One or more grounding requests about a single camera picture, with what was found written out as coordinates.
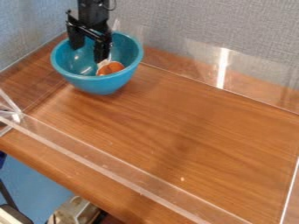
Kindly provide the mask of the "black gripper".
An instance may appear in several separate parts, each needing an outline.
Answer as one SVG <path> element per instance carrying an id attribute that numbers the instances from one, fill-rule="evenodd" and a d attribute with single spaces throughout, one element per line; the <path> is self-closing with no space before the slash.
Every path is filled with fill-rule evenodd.
<path id="1" fill-rule="evenodd" d="M 98 63 L 108 58 L 112 34 L 108 27 L 109 12 L 114 7 L 109 6 L 109 0 L 77 0 L 77 9 L 66 10 L 66 31 L 69 46 L 80 49 L 89 36 L 94 42 L 93 58 Z"/>

